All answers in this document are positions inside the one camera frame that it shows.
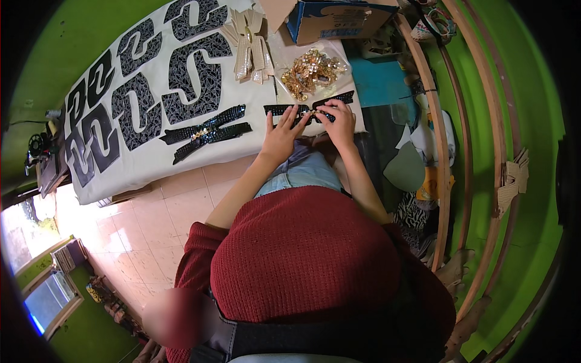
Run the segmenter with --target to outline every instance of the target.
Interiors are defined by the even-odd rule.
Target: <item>black sequin bow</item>
[[[309,107],[307,105],[299,105],[299,110],[296,113],[296,119],[295,119],[295,122],[294,122],[294,125],[293,126],[296,126],[300,122],[300,119],[304,116],[304,114],[307,113],[307,112],[309,112],[309,111],[311,111],[311,117],[307,121],[307,125],[310,125],[313,120],[316,123],[319,123],[319,124],[321,123],[319,121],[319,119],[315,117],[314,112],[322,113],[325,116],[327,116],[327,118],[329,119],[329,121],[334,122],[335,121],[335,116],[333,116],[331,114],[328,114],[326,112],[320,112],[320,111],[317,110],[317,107],[324,106],[325,105],[325,102],[327,102],[327,101],[329,101],[331,99],[341,100],[345,104],[347,104],[347,103],[353,103],[353,94],[354,93],[355,93],[355,91],[349,91],[349,92],[345,92],[345,93],[340,94],[340,95],[336,95],[336,96],[333,96],[333,97],[329,97],[329,98],[322,99],[320,101],[313,102],[313,108],[312,109],[309,109]],[[268,111],[271,111],[273,116],[280,116],[280,115],[282,115],[286,111],[286,109],[289,106],[294,106],[294,105],[265,105],[264,106],[264,114],[268,114]]]
[[[222,125],[244,117],[246,105],[238,105],[212,117],[199,125],[182,127],[176,130],[166,130],[166,134],[160,139],[166,144],[191,139],[189,143],[177,149],[174,153],[174,165],[185,159],[188,155],[198,150],[207,143],[234,139],[246,132],[252,131],[249,123],[240,123],[220,128]]]

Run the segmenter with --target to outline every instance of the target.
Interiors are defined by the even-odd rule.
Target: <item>blue cardboard box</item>
[[[286,22],[297,44],[369,38],[399,9],[396,0],[260,0],[260,4],[271,29]]]

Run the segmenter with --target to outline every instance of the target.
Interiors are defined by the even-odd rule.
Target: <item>window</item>
[[[28,295],[24,304],[42,335],[73,298],[73,290],[63,272],[56,271]]]
[[[54,218],[40,221],[33,199],[8,207],[2,211],[2,258],[16,274],[22,266],[45,253],[62,238]]]
[[[24,306],[39,335],[50,339],[83,302],[68,274],[51,265],[22,291]]]

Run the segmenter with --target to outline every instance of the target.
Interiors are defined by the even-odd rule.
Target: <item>tiled floor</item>
[[[58,188],[56,222],[62,237],[74,234],[89,261],[140,314],[156,293],[173,287],[189,228],[205,222],[256,156],[213,164],[152,183],[145,195],[114,206],[79,206],[72,185]],[[349,190],[345,166],[333,167]]]

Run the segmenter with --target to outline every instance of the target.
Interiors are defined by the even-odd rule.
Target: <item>denim shorts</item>
[[[341,182],[325,157],[310,146],[295,141],[293,154],[270,175],[256,197],[281,189],[317,185],[341,192]]]

